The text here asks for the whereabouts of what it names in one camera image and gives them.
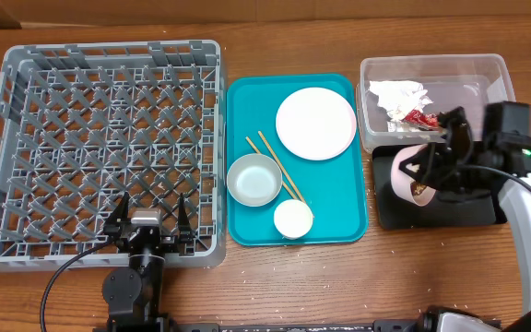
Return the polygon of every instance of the white bowl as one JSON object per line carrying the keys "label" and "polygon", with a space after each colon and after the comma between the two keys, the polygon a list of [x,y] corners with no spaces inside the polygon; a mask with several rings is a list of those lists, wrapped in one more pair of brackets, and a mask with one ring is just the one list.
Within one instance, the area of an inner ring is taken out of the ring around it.
{"label": "white bowl", "polygon": [[282,236],[296,240],[306,235],[313,227],[313,213],[298,199],[280,203],[274,211],[274,225]]}
{"label": "white bowl", "polygon": [[262,154],[240,157],[229,168],[227,187],[230,195],[247,207],[261,207],[282,187],[282,171],[276,162]]}

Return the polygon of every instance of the red wrapper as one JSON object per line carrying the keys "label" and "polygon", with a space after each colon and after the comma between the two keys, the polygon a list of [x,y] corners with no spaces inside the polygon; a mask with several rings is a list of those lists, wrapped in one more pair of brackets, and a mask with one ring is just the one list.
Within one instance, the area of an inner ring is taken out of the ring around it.
{"label": "red wrapper", "polygon": [[424,114],[419,110],[413,110],[407,114],[404,122],[424,129],[438,129],[438,116],[435,114]]}

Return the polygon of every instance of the dish rack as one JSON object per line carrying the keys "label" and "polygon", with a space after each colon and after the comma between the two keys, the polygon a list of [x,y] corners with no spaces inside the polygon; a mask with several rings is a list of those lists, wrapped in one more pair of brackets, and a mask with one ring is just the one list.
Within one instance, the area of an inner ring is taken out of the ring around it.
{"label": "dish rack", "polygon": [[[123,191],[161,208],[179,194],[194,243],[170,267],[225,257],[225,70],[214,41],[15,46],[0,74],[0,271],[56,270],[105,241]],[[124,266],[113,246],[76,267]]]}

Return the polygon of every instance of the crumpled paper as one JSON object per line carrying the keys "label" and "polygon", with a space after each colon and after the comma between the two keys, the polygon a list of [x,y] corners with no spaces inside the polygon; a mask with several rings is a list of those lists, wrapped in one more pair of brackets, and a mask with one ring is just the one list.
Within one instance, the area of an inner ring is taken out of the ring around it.
{"label": "crumpled paper", "polygon": [[419,131],[402,122],[413,110],[423,112],[423,107],[433,103],[423,84],[414,81],[371,81],[370,92],[378,96],[378,106],[386,109],[392,119],[388,131]]}

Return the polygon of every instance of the wooden chopstick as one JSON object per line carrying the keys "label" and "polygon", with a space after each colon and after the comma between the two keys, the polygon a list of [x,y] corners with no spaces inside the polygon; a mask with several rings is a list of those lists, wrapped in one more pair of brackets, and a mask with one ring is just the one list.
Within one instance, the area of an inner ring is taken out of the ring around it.
{"label": "wooden chopstick", "polygon": [[261,131],[258,131],[257,134],[259,134],[259,136],[264,141],[264,144],[267,147],[267,149],[269,150],[269,153],[272,154],[272,157],[274,157],[274,160],[277,162],[277,166],[279,166],[280,170],[282,170],[282,172],[284,172],[284,175],[286,175],[286,178],[288,179],[288,182],[290,182],[290,185],[292,186],[292,188],[294,188],[294,191],[296,192],[296,195],[299,196],[299,198],[301,199],[302,203],[306,204],[306,201],[304,200],[304,197],[302,197],[301,192],[299,191],[299,188],[296,186],[296,184],[294,184],[294,181],[292,181],[292,178],[290,178],[290,175],[288,174],[288,172],[286,172],[286,169],[282,165],[282,162],[280,161],[280,159],[277,158],[276,152],[274,152],[272,147],[270,147],[269,143],[267,143],[267,139],[264,136],[264,134],[262,134]]}
{"label": "wooden chopstick", "polygon": [[[249,138],[248,136],[245,137],[245,139],[247,140],[247,143],[249,143],[249,145],[254,148],[255,150],[255,153],[257,154],[262,154],[259,149],[255,146],[254,142],[251,141],[251,138]],[[292,189],[290,189],[290,187],[286,184],[286,181],[284,181],[284,179],[282,179],[282,186],[284,186],[284,189],[286,189],[286,191],[290,194],[290,196],[292,196],[293,199],[298,199],[296,197],[296,195],[294,195],[294,193],[292,192]]]}

